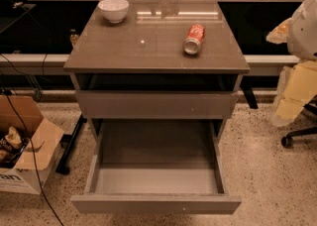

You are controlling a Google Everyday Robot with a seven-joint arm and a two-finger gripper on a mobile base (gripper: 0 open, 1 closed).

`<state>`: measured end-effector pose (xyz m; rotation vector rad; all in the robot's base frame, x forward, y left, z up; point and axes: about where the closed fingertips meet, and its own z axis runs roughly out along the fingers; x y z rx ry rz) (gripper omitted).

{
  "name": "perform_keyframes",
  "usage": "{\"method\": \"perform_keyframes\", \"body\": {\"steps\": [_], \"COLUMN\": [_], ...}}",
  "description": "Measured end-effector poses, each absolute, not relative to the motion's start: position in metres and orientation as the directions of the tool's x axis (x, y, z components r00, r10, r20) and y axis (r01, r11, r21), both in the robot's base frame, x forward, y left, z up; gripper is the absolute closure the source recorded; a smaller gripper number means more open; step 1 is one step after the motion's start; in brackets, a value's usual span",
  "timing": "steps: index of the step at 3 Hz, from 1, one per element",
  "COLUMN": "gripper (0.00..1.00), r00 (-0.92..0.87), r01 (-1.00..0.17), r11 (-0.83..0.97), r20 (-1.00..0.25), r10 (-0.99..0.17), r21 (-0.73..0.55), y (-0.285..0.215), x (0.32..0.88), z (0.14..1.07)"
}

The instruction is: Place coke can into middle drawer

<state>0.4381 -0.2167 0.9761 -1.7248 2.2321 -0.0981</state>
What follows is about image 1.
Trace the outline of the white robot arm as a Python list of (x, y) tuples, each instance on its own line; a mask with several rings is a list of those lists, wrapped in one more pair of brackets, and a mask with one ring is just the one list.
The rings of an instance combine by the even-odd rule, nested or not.
[(299, 58), (294, 67), (285, 66), (279, 75), (271, 123), (287, 126), (317, 95), (317, 0), (304, 0), (293, 15), (266, 36), (273, 44), (287, 44)]

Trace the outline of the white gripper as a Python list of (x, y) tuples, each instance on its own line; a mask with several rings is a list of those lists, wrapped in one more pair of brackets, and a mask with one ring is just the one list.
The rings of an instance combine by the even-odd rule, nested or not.
[[(290, 22), (290, 18), (281, 22), (265, 39), (277, 45), (286, 43)], [(301, 61), (294, 67), (285, 66), (279, 76), (270, 117), (271, 124), (276, 127), (289, 125), (316, 95), (316, 61)]]

